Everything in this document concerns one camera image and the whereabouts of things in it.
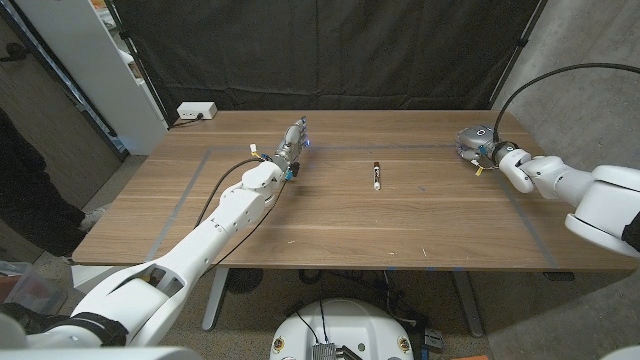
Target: pen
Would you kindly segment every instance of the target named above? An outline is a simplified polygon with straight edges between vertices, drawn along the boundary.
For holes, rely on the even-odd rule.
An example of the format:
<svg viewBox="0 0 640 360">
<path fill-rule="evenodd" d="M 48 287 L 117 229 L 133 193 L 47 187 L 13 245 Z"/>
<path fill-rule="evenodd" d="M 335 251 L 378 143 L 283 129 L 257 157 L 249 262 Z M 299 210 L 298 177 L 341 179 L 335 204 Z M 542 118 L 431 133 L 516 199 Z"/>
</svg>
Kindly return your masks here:
<svg viewBox="0 0 640 360">
<path fill-rule="evenodd" d="M 380 190 L 380 163 L 373 163 L 373 188 Z"/>
</svg>

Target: table leg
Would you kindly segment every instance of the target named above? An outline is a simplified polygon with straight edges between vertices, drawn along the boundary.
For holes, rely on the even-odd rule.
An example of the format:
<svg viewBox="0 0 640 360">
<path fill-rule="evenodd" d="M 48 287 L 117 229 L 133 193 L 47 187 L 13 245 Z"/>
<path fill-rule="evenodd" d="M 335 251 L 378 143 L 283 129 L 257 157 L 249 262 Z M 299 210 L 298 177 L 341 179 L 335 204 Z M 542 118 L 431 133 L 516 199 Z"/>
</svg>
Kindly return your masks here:
<svg viewBox="0 0 640 360">
<path fill-rule="evenodd" d="M 218 266 L 216 269 L 207 302 L 207 310 L 205 310 L 204 319 L 202 319 L 202 329 L 205 331 L 213 330 L 216 324 L 218 312 L 222 305 L 222 296 L 224 295 L 224 285 L 227 282 L 227 274 L 229 274 L 229 268 L 227 267 Z"/>
<path fill-rule="evenodd" d="M 467 316 L 467 323 L 469 324 L 471 335 L 475 337 L 483 336 L 484 330 L 482 330 L 478 305 L 473 294 L 473 289 L 471 288 L 471 281 L 469 281 L 469 273 L 466 271 L 454 271 L 453 282 L 456 285 L 456 289 L 458 289 L 458 295 L 460 296 L 464 313 Z"/>
</svg>

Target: black curtain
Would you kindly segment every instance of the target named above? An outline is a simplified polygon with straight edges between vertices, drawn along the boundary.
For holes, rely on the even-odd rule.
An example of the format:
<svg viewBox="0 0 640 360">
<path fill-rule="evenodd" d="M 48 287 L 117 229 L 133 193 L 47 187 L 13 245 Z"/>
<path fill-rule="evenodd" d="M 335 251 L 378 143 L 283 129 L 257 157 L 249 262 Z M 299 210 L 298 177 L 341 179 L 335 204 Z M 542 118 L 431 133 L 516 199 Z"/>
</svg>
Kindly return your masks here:
<svg viewBox="0 0 640 360">
<path fill-rule="evenodd" d="M 486 109 L 537 4 L 115 0 L 169 114 Z"/>
</svg>

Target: wooden table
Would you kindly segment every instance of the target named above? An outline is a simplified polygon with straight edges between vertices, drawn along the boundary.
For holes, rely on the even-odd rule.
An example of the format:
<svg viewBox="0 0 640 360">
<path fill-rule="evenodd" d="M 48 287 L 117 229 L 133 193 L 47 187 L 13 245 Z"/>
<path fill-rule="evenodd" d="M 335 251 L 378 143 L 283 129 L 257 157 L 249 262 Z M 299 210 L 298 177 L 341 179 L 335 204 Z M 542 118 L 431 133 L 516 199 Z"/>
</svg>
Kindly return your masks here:
<svg viewBox="0 0 640 360">
<path fill-rule="evenodd" d="M 228 268 L 234 267 L 454 271 L 472 333 L 481 335 L 463 270 L 637 266 L 570 233 L 564 219 L 571 206 L 537 192 L 521 194 L 498 170 L 475 175 L 476 168 L 456 153 L 454 137 L 466 127 L 493 124 L 493 111 L 218 112 L 212 121 L 169 132 L 74 260 L 133 265 L 166 254 L 191 231 L 221 175 L 250 157 L 249 144 L 273 154 L 285 129 L 303 115 L 311 147 L 299 158 L 299 175 L 260 228 L 216 271 L 204 328 L 212 326 Z M 509 114 L 501 135 L 542 154 Z M 373 189 L 374 161 L 381 168 L 379 191 Z M 221 189 L 238 182 L 243 171 Z M 218 197 L 209 213 L 217 203 Z"/>
</svg>

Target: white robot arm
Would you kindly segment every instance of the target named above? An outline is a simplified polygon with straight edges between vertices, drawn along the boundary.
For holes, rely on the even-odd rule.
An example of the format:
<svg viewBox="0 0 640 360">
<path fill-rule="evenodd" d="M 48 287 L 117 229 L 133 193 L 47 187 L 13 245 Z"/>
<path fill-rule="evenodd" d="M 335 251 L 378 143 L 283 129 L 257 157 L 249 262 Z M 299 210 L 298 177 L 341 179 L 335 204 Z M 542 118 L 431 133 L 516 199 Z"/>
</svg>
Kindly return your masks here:
<svg viewBox="0 0 640 360">
<path fill-rule="evenodd" d="M 271 161 L 247 171 L 226 189 L 220 205 L 168 254 L 121 270 L 78 304 L 71 319 L 27 337 L 29 348 L 153 346 L 182 310 L 195 283 L 227 241 L 257 222 L 287 178 L 306 140 L 306 118 L 285 133 Z"/>
<path fill-rule="evenodd" d="M 492 129 L 486 126 L 461 131 L 456 142 L 460 156 L 476 164 L 497 164 L 518 191 L 532 192 L 535 185 L 544 198 L 575 206 L 565 226 L 576 235 L 640 258 L 640 170 L 603 165 L 589 173 L 557 156 L 532 158 L 514 143 L 495 144 Z"/>
</svg>

